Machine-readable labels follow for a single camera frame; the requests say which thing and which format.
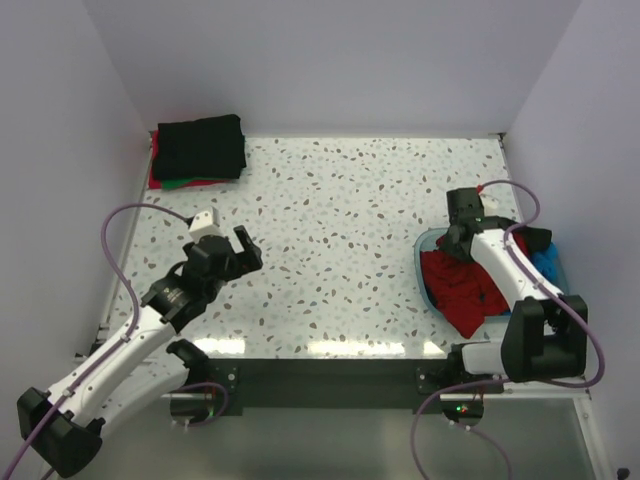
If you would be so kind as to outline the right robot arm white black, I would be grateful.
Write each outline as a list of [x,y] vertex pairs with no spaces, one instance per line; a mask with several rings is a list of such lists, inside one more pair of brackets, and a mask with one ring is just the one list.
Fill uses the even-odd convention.
[[578,377],[586,367],[588,308],[578,295],[565,295],[537,272],[506,226],[485,214],[477,187],[446,194],[449,228],[444,251],[481,266],[507,303],[510,317],[502,340],[466,343],[445,369],[448,386],[469,392],[481,375],[513,382]]

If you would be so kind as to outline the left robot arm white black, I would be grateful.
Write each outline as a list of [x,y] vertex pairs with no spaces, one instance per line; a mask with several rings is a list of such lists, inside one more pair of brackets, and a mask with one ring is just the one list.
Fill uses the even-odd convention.
[[216,224],[191,220],[186,259],[154,282],[132,315],[103,345],[45,390],[27,389],[17,401],[20,434],[61,478],[96,457],[109,428],[173,390],[200,390],[207,355],[179,339],[203,315],[221,288],[262,268],[261,250],[244,226],[235,251]]

